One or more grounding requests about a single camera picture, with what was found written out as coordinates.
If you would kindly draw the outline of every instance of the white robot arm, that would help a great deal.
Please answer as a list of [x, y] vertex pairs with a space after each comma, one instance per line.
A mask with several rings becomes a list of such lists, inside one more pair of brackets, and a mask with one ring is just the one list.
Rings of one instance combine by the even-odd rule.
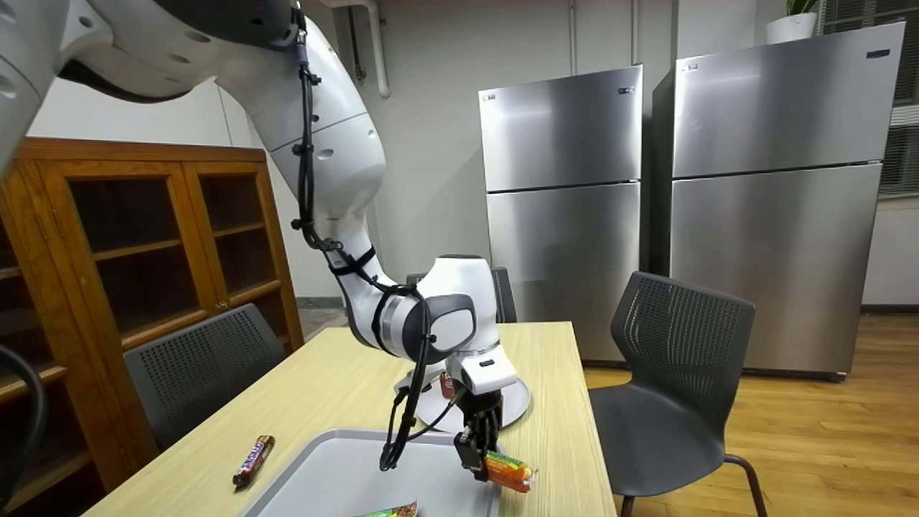
[[446, 358], [464, 439], [495, 452], [499, 387], [518, 373], [497, 335], [492, 268], [446, 255], [416, 286], [384, 275], [368, 236], [383, 143], [299, 0], [0, 0], [0, 169], [58, 74], [127, 100], [170, 100], [216, 78], [299, 196], [299, 228], [338, 278], [352, 335], [416, 364]]

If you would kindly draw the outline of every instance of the refrigerator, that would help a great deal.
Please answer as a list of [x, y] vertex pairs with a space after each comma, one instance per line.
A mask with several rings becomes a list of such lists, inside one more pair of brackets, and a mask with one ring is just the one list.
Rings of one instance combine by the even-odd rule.
[[480, 91], [492, 259], [519, 321], [571, 321], [621, 361], [615, 304], [637, 271], [644, 68]]
[[852, 368], [904, 25], [683, 57], [653, 95], [653, 272], [749, 298], [749, 371]]

